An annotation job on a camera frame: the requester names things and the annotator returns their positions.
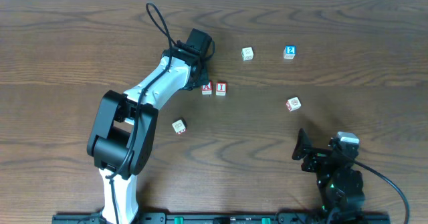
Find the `cable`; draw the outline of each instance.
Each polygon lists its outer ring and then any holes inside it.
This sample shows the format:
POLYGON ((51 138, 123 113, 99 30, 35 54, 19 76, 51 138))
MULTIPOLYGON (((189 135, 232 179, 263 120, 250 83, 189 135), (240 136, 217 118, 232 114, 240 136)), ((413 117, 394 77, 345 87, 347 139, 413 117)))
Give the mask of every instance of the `cable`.
POLYGON ((339 212, 340 212, 340 209, 339 209, 338 207, 333 208, 333 209, 330 211, 330 214, 328 214, 326 224, 331 224, 331 222, 332 222, 332 220, 333 220, 333 216, 334 216, 335 214, 339 213, 339 212))
POLYGON ((409 202, 407 201, 406 196, 404 196, 404 193, 400 190, 400 188, 396 184, 394 184, 394 182, 392 182, 390 179, 388 179, 386 176, 380 174, 379 172, 375 171, 374 169, 370 168, 369 166, 366 166, 365 164, 362 164, 361 162, 353 160, 352 158, 343 154, 342 151, 338 150, 337 148, 335 148, 335 150, 338 153, 340 153, 346 160, 349 160, 350 162, 353 162, 354 164, 361 166, 362 168, 364 168, 364 169, 370 171, 371 173, 375 174, 376 176, 380 177, 382 180, 384 180, 388 184, 390 184, 396 190, 396 192, 398 192, 398 194, 400 195, 401 199, 404 202, 405 211, 406 211, 405 218, 404 218, 404 224, 408 224, 409 219, 410 219, 410 205, 409 205, 409 202))
POLYGON ((113 179, 116 175, 118 175, 120 172, 122 172, 123 168, 126 166, 126 163, 128 162, 128 159, 131 157, 131 155, 132 155, 132 149, 134 148, 134 145, 135 145, 136 133, 137 133, 137 130, 138 130, 138 122, 139 122, 139 117, 140 117, 140 106, 141 106, 142 97, 146 94, 146 92, 150 88, 150 86, 152 84, 154 84, 163 74, 165 74, 169 70, 169 68, 171 66, 171 61, 173 59, 173 44, 175 45, 175 42, 171 39, 171 37, 169 35, 168 27, 167 27, 167 24, 165 23, 165 20, 162 17, 162 14, 160 13, 160 11, 156 7, 156 5, 153 4, 153 3, 147 3, 146 4, 146 11, 148 13, 148 16, 152 19, 153 23, 168 38, 168 44, 169 44, 169 61, 168 61, 168 64, 167 64, 166 68, 158 76, 156 76, 152 81, 150 81, 141 90, 141 93, 140 93, 140 96, 138 97, 138 101, 137 101, 137 105, 136 105, 136 112, 135 112, 135 118, 134 118, 134 127, 132 129, 132 137, 131 137, 131 141, 130 141, 130 144, 129 144, 129 149, 126 152, 126 155, 125 155, 125 158, 122 161, 122 164, 119 166, 119 168, 116 169, 116 171, 113 172, 113 174, 107 176, 106 177, 107 179, 113 179), (150 13, 150 10, 148 8, 149 6, 152 6, 154 8, 154 10, 156 11, 156 13, 158 14, 160 20, 162 21, 162 24, 163 24, 163 27, 164 27, 165 31, 163 31, 161 29, 161 27, 159 27, 158 23, 153 19, 153 16, 150 13))
POLYGON ((110 183, 110 186, 112 187, 112 200, 113 200, 114 216, 116 217, 116 224, 120 224, 118 207, 116 206, 116 193, 114 192, 114 179, 110 179, 109 183, 110 183))

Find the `wood grain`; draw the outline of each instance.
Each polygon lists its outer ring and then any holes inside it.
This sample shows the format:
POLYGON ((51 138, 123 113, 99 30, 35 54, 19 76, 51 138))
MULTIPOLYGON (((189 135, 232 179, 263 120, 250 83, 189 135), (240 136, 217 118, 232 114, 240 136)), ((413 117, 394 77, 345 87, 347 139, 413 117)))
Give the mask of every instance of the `wood grain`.
MULTIPOLYGON (((322 146, 337 131, 428 222, 428 0, 0 0, 0 223, 49 223, 104 205, 86 143, 107 90, 147 76, 167 47, 145 13, 154 1, 175 39, 209 33, 210 78, 226 97, 178 92, 160 111, 138 176, 144 207, 170 212, 320 206, 315 175, 291 154, 298 129, 322 146), (292 61, 285 45, 297 46, 292 61), (243 62, 241 48, 254 59, 243 62), (288 112, 298 96, 302 107, 288 112), (171 123, 189 129, 177 136, 171 123)), ((363 172, 364 209, 401 223, 403 204, 363 172)))

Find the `green connector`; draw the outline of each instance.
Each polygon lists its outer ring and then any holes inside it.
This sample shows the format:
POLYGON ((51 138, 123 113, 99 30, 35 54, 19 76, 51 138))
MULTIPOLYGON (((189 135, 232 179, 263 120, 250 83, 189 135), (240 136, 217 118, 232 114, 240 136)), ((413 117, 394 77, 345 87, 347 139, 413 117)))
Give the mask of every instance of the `green connector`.
POLYGON ((270 224, 270 218, 267 218, 267 217, 262 218, 261 219, 261 224, 270 224))
POLYGON ((174 224, 183 224, 185 222, 185 219, 182 217, 175 217, 174 218, 174 224))

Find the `white block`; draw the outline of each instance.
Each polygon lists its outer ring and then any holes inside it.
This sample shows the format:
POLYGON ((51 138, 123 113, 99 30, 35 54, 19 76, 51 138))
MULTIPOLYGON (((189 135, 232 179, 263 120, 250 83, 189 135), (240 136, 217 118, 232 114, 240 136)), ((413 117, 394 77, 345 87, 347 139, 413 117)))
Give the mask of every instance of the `white block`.
POLYGON ((297 97, 287 100, 286 106, 289 111, 294 111, 300 108, 302 105, 297 97))
POLYGON ((288 45, 284 49, 284 58, 292 60, 296 56, 296 46, 288 45))
POLYGON ((177 134, 182 134, 186 131, 185 123, 182 120, 178 120, 173 123, 173 128, 177 134))
POLYGON ((252 60, 254 56, 253 49, 251 47, 245 47, 242 49, 242 59, 252 60))
POLYGON ((226 83, 217 83, 217 87, 215 89, 215 94, 220 96, 225 96, 227 91, 227 84, 226 83))
POLYGON ((202 85, 202 94, 213 94, 213 82, 209 82, 207 85, 202 85))

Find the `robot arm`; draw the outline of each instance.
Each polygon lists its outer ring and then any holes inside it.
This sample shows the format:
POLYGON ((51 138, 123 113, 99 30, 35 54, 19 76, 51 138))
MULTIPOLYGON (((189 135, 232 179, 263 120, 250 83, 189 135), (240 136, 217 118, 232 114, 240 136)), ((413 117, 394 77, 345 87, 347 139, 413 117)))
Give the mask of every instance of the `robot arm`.
POLYGON ((120 224, 131 223, 136 216, 136 176, 150 156, 158 111, 176 91, 192 90, 208 84, 205 55, 210 43, 211 37, 193 29, 186 43, 178 41, 172 51, 168 49, 163 52, 158 67, 141 83, 123 94, 110 90, 102 98, 87 152, 94 157, 94 164, 103 176, 105 206, 102 215, 108 222, 116 223, 113 203, 116 203, 120 224), (160 76, 167 67, 169 58, 172 58, 171 65, 160 76), (133 128, 129 133, 116 127, 115 122, 125 121, 134 125, 138 99, 143 89, 153 80, 155 81, 140 100, 138 128, 133 128), (133 132, 136 132, 136 138, 132 150, 129 150, 133 132), (129 151, 130 158, 110 183, 106 177, 118 171, 129 151))

